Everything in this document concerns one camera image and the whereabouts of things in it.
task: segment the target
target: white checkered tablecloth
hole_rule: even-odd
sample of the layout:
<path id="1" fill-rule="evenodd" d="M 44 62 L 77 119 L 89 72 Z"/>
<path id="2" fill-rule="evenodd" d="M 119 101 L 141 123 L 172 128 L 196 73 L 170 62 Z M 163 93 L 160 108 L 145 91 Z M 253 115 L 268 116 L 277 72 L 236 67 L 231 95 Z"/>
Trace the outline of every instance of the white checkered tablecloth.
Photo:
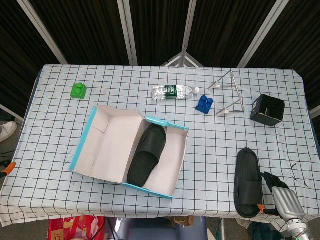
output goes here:
<path id="1" fill-rule="evenodd" d="M 308 114 L 304 84 L 294 70 L 232 69 L 245 112 L 215 116 L 237 100 L 233 88 L 207 88 L 229 68 L 150 66 L 46 65 L 14 154 L 16 168 L 0 194 L 3 226 L 70 215 L 92 214 L 122 218 L 161 216 L 240 217 L 234 206 L 237 153 L 249 147 L 260 170 L 279 176 L 294 190 L 306 220 L 320 215 L 320 164 Z M 85 99 L 74 99 L 74 83 L 87 86 Z M 223 84 L 231 83 L 230 74 Z M 155 101 L 156 85 L 199 87 L 214 99 L 208 115 L 196 111 L 201 95 L 188 100 Z M 286 101 L 283 122 L 273 127 L 250 120 L 252 105 L 261 94 Z M 92 107 L 108 105 L 138 110 L 190 128 L 184 165 L 169 200 L 120 184 L 68 171 Z M 274 201 L 263 181 L 263 203 Z M 259 214 L 254 221 L 284 221 Z"/>

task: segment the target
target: small black box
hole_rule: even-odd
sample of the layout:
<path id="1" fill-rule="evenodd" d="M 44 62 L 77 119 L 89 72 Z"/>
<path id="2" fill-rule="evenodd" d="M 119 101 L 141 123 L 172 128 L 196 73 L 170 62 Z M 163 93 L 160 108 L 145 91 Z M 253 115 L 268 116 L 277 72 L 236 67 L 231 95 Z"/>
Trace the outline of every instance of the small black box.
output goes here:
<path id="1" fill-rule="evenodd" d="M 284 119 L 286 102 L 275 97 L 261 94 L 253 103 L 250 119 L 269 127 Z"/>

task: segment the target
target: bottle cap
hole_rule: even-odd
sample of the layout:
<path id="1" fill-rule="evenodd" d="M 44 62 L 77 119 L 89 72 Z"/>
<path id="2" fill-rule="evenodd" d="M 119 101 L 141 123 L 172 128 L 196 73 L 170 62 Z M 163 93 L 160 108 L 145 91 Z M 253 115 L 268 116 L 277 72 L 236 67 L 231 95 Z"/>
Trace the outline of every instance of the bottle cap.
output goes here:
<path id="1" fill-rule="evenodd" d="M 198 93 L 199 93 L 199 91 L 200 91 L 200 90 L 199 90 L 199 88 L 198 88 L 198 87 L 194 87 L 194 88 L 193 88 L 193 93 L 194 93 L 194 94 L 198 94 Z"/>

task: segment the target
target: cardboard box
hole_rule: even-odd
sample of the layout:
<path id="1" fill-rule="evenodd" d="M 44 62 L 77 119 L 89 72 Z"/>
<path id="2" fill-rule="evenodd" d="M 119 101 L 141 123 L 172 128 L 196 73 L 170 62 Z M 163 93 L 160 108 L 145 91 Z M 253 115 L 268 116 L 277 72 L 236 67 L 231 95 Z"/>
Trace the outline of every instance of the cardboard box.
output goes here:
<path id="1" fill-rule="evenodd" d="M 150 124 L 164 127 L 166 144 L 158 165 L 143 187 L 127 183 L 136 148 Z M 164 198 L 173 198 L 184 162 L 189 129 L 135 110 L 97 106 L 84 128 L 69 170 L 96 179 L 120 183 Z"/>
<path id="2" fill-rule="evenodd" d="M 283 100 L 262 94 L 253 103 L 250 119 L 269 127 L 284 119 L 285 104 Z"/>

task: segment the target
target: black slipper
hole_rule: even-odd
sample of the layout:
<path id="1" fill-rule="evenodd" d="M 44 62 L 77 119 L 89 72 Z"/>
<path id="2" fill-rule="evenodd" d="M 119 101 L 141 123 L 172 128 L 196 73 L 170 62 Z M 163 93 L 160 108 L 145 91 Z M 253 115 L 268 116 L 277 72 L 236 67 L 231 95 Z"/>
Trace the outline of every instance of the black slipper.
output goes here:
<path id="1" fill-rule="evenodd" d="M 144 131 L 128 171 L 129 184 L 138 187 L 145 185 L 152 170 L 159 163 L 166 141 L 166 131 L 160 125 L 151 124 Z"/>
<path id="2" fill-rule="evenodd" d="M 242 149 L 236 158 L 234 205 L 243 218 L 253 218 L 262 203 L 262 177 L 257 155 L 250 148 Z"/>

